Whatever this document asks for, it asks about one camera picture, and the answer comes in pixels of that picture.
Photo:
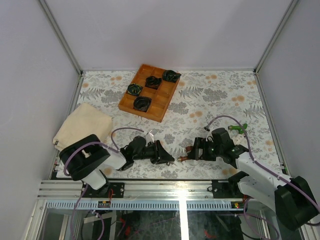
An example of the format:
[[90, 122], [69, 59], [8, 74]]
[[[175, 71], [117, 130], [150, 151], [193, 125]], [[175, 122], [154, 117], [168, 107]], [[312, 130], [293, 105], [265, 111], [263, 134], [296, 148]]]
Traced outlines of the brown water faucet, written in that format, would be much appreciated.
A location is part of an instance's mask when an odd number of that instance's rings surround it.
[[191, 158], [189, 157], [189, 153], [193, 150], [193, 146], [187, 146], [185, 148], [185, 151], [186, 151], [186, 155], [185, 156], [180, 156], [177, 160], [179, 162], [184, 162], [184, 161], [187, 161], [187, 160], [190, 160]]

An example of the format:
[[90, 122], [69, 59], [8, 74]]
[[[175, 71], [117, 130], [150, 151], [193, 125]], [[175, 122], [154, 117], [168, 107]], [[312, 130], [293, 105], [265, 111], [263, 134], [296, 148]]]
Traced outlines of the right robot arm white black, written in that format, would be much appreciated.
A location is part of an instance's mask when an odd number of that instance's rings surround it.
[[188, 160], [215, 161], [221, 158], [238, 170], [228, 178], [228, 192], [242, 194], [270, 208], [280, 222], [295, 231], [319, 215], [318, 206], [308, 182], [301, 176], [291, 177], [253, 160], [250, 150], [236, 144], [225, 128], [217, 128], [207, 138], [197, 137], [186, 147]]

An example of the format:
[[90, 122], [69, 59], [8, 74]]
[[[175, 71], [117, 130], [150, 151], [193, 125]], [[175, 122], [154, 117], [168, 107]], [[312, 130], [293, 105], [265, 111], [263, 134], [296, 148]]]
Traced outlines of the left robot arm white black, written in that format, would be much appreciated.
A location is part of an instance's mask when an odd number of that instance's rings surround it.
[[154, 165], [170, 165], [175, 161], [158, 140], [147, 143], [146, 138], [136, 136], [125, 147], [115, 150], [102, 143], [95, 134], [64, 148], [59, 153], [59, 159], [64, 165], [66, 176], [89, 185], [93, 193], [101, 198], [110, 190], [101, 165], [125, 171], [131, 168], [136, 160], [149, 159]]

